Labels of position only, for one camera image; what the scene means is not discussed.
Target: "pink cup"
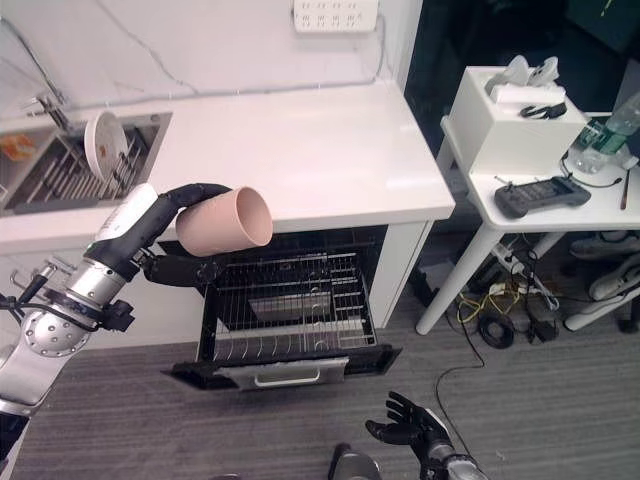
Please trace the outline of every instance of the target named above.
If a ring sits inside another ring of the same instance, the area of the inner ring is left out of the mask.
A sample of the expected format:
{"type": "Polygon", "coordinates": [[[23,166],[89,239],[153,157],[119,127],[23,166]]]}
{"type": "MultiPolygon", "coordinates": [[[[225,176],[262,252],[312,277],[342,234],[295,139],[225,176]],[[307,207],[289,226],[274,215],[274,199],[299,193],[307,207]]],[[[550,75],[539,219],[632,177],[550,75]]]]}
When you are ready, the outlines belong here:
{"type": "Polygon", "coordinates": [[[187,252],[208,257],[266,245],[273,222],[260,194],[240,187],[180,212],[176,231],[187,252]]]}

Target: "wire rack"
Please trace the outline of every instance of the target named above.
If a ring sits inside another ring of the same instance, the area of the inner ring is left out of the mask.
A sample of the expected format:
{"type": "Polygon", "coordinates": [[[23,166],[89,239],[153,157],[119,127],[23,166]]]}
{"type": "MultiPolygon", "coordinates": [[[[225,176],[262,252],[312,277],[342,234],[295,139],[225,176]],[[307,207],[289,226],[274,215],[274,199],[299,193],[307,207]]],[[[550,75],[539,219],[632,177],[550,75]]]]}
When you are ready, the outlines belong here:
{"type": "Polygon", "coordinates": [[[266,359],[376,343],[356,253],[228,265],[204,359],[266,359]]]}
{"type": "Polygon", "coordinates": [[[7,204],[46,203],[53,200],[115,200],[126,196],[144,166],[149,148],[137,129],[125,132],[127,152],[111,177],[101,181],[89,169],[77,139],[58,136],[7,204]]]}

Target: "kitchen sink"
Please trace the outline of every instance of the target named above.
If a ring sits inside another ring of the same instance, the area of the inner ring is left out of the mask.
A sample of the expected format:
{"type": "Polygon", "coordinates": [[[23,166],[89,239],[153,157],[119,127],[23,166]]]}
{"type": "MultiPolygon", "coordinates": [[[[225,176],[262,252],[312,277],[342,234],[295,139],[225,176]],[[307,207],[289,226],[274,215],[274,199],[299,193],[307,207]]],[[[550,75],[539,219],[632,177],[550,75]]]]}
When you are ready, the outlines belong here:
{"type": "Polygon", "coordinates": [[[170,120],[171,113],[120,118],[128,151],[106,181],[89,169],[84,125],[71,134],[57,128],[3,134],[26,135],[36,151],[19,162],[0,155],[0,216],[117,204],[149,178],[170,120]]]}

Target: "white box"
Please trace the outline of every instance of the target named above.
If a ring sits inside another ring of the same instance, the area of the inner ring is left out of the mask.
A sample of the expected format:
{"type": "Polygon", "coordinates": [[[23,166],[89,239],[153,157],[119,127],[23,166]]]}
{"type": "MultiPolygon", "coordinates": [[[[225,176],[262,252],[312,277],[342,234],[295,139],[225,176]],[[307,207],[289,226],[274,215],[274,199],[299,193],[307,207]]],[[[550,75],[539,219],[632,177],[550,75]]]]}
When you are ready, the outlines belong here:
{"type": "Polygon", "coordinates": [[[449,115],[449,126],[470,173],[549,175],[586,120],[567,97],[567,113],[555,119],[526,119],[505,112],[484,90],[500,67],[467,67],[449,115]]]}

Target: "white countertop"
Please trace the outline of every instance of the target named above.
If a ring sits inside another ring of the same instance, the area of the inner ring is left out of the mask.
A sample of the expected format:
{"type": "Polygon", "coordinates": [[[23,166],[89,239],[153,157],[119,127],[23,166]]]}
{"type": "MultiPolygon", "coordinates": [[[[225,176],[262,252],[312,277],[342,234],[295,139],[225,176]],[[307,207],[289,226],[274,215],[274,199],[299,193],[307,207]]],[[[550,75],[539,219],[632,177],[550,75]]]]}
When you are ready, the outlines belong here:
{"type": "MultiPolygon", "coordinates": [[[[248,185],[276,232],[449,217],[454,201],[395,83],[156,101],[118,116],[172,112],[149,182],[248,185]]],[[[98,110],[72,112],[72,121],[98,110]]],[[[0,132],[49,124],[5,121],[0,132]]],[[[0,218],[0,254],[88,244],[111,208],[0,218]]],[[[170,227],[162,238],[175,238],[170,227]]]]}

